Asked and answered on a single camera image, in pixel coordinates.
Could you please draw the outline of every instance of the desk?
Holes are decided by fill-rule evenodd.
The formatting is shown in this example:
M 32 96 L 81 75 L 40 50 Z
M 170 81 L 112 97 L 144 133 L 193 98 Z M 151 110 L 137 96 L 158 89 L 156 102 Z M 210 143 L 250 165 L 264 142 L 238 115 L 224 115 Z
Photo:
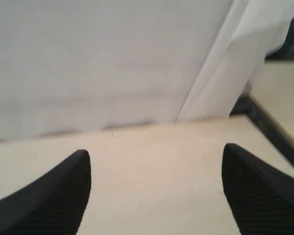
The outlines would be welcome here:
M 245 117 L 233 117 L 1 143 L 0 198 L 85 148 L 93 185 L 79 234 L 235 235 L 221 181 L 227 142 L 294 177 Z
M 265 64 L 251 95 L 294 141 L 294 63 Z

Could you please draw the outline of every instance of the beige desk surface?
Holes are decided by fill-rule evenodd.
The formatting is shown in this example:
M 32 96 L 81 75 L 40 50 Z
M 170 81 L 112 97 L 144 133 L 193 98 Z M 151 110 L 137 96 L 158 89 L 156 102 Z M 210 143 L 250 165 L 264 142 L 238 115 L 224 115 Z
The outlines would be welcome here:
M 265 64 L 252 96 L 294 139 L 294 63 Z
M 235 235 L 221 182 L 227 142 L 294 176 L 263 135 L 235 117 L 0 144 L 0 198 L 85 148 L 93 186 L 79 234 Z

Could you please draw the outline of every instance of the white wall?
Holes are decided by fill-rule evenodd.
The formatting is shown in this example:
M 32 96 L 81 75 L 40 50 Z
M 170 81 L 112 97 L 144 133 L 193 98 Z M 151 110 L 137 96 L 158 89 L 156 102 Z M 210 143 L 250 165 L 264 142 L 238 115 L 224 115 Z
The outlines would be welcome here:
M 178 117 L 232 0 L 0 0 L 0 139 Z

